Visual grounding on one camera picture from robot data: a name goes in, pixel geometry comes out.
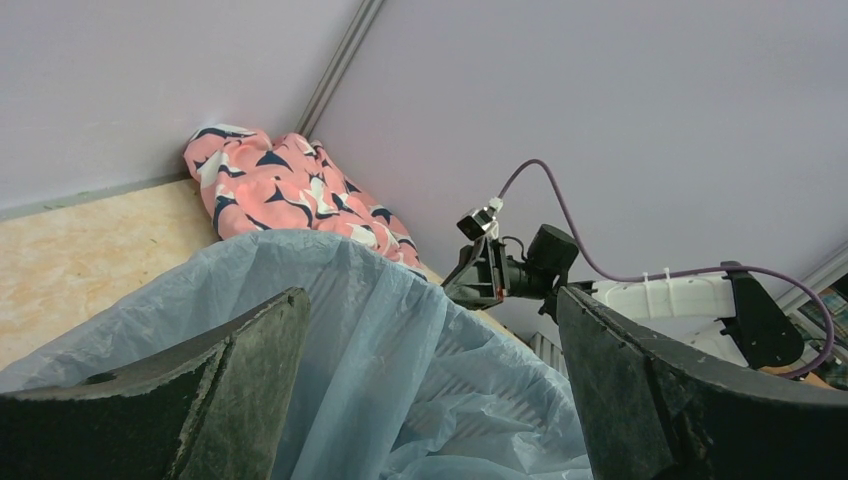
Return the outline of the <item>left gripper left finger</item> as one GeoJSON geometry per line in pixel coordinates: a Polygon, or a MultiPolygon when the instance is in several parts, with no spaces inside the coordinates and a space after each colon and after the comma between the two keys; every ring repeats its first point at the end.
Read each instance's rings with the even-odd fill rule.
{"type": "Polygon", "coordinates": [[[309,321],[290,288],[76,385],[3,394],[2,477],[269,478],[309,321]]]}

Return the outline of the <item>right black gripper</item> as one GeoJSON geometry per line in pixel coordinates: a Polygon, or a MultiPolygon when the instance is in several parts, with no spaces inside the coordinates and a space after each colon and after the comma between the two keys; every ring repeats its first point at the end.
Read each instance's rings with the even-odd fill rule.
{"type": "Polygon", "coordinates": [[[508,297],[529,299],[529,280],[526,265],[507,255],[504,243],[482,237],[459,250],[457,265],[441,287],[457,305],[482,311],[508,297]]]}

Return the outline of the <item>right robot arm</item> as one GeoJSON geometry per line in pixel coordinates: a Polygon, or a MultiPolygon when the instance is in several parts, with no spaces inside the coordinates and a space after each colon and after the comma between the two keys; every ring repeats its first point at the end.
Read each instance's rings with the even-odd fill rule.
{"type": "MultiPolygon", "coordinates": [[[[459,253],[457,266],[441,286],[456,304],[487,310],[507,297],[539,300],[540,312],[554,316],[556,294],[568,285],[579,255],[576,240],[543,224],[519,259],[507,254],[505,240],[485,234],[459,253]]],[[[801,334],[761,283],[742,271],[635,283],[585,281],[576,288],[643,326],[659,321],[701,318],[706,325],[677,340],[723,360],[752,369],[792,367],[805,349],[801,334]]]]}

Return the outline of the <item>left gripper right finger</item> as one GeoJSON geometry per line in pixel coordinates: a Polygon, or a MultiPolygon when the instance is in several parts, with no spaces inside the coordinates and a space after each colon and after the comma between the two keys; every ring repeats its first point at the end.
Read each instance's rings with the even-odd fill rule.
{"type": "Polygon", "coordinates": [[[597,479],[843,479],[847,395],[740,367],[560,289],[557,322],[597,479]]]}

